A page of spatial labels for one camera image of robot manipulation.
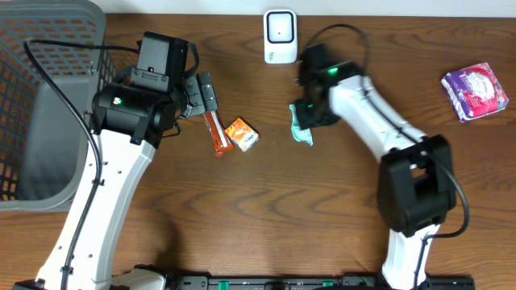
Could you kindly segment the teal wrapper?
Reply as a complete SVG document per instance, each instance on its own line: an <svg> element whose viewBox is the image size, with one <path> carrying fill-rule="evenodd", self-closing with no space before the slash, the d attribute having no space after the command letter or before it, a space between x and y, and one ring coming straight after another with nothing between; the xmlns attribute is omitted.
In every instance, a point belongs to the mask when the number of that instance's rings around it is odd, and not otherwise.
<svg viewBox="0 0 516 290"><path fill-rule="evenodd" d="M299 143L308 143L310 146L314 145L313 136L310 129L302 129L296 115L296 108L294 104L289 105L292 114L291 133L295 141Z"/></svg>

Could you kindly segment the orange snack packet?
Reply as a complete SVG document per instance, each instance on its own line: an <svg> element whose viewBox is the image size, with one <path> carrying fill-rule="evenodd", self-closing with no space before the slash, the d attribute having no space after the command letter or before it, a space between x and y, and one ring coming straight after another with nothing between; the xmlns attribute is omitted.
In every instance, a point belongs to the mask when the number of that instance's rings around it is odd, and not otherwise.
<svg viewBox="0 0 516 290"><path fill-rule="evenodd" d="M242 118L237 118L224 131L242 152L248 151L259 140L259 134Z"/></svg>

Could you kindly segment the red snack bar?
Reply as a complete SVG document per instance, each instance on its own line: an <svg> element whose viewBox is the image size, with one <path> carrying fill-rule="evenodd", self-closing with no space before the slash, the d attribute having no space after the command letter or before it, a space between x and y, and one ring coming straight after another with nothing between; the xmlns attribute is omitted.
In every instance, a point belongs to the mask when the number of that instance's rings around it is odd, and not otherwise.
<svg viewBox="0 0 516 290"><path fill-rule="evenodd" d="M234 150L234 145L227 137L222 123L218 117L216 110L207 111L203 115L205 124L207 125L214 144L214 153L220 157L229 151Z"/></svg>

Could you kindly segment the purple snack packet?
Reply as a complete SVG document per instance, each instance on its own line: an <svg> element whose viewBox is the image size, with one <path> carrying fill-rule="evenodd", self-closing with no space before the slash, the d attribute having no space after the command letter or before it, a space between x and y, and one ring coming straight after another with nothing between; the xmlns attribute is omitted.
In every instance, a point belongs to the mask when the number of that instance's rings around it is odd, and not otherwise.
<svg viewBox="0 0 516 290"><path fill-rule="evenodd" d="M470 122L504 110L504 89L487 62L448 72L440 81L460 122Z"/></svg>

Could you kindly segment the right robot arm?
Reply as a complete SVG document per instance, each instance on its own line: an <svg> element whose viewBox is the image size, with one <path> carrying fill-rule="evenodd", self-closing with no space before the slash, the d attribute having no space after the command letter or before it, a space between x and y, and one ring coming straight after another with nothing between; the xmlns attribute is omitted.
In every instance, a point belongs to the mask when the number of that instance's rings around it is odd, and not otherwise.
<svg viewBox="0 0 516 290"><path fill-rule="evenodd" d="M427 279L431 237L456 206L448 141L412 126L382 98L363 68L352 60L338 62L325 45L305 48L299 64L303 96L294 105L300 128L344 120L372 152L379 164L377 204L389 226L381 274L391 288L416 289Z"/></svg>

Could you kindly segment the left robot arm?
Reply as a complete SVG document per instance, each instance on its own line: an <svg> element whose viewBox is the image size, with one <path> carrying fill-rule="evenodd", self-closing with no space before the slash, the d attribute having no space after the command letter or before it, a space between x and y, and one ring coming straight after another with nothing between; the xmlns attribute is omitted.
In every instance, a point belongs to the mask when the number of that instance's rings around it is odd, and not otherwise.
<svg viewBox="0 0 516 290"><path fill-rule="evenodd" d="M169 276L149 266L113 275L113 260L138 183L178 121L211 110L210 75L188 66L196 46L146 32L137 65L92 100L89 119L77 122L89 141L85 166L60 237L33 280L17 289L165 289Z"/></svg>

